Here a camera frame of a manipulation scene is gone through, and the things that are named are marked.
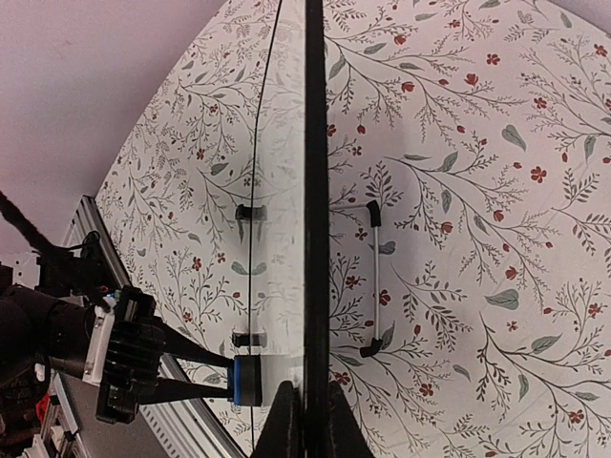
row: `metal frame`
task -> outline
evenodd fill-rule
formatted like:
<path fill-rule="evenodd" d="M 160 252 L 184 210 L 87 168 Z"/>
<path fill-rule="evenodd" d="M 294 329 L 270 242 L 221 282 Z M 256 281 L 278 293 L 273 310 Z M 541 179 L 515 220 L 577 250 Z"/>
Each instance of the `metal frame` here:
<path fill-rule="evenodd" d="M 100 246 L 117 282 L 123 285 L 131 284 L 97 210 L 95 200 L 85 196 L 76 210 L 64 244 L 79 242 L 93 230 L 100 234 Z M 176 359 L 169 355 L 164 355 L 161 359 L 160 375 L 182 381 L 189 380 Z M 141 406 L 140 412 L 170 457 L 245 458 L 246 456 L 201 399 Z"/>

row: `botanical print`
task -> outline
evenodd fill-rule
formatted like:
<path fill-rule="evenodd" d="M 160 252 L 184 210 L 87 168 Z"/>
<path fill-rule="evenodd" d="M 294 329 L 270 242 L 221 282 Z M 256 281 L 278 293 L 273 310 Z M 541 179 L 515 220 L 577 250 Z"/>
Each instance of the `botanical print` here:
<path fill-rule="evenodd" d="M 287 306 L 301 294 L 291 227 L 303 203 L 303 21 L 285 3 L 277 24 L 277 0 L 222 7 L 97 196 L 161 317 L 228 356 L 247 351 L 232 330 L 269 332 L 265 353 L 303 351 L 299 309 Z M 329 379 L 372 452 L 606 456 L 608 38 L 542 0 L 324 5 Z M 251 199 L 272 218 L 237 220 Z M 372 229 L 365 210 L 341 207 L 372 199 L 383 345 L 363 359 L 376 325 Z M 214 368 L 184 368 L 225 383 Z M 252 449 L 266 410 L 208 403 Z"/>

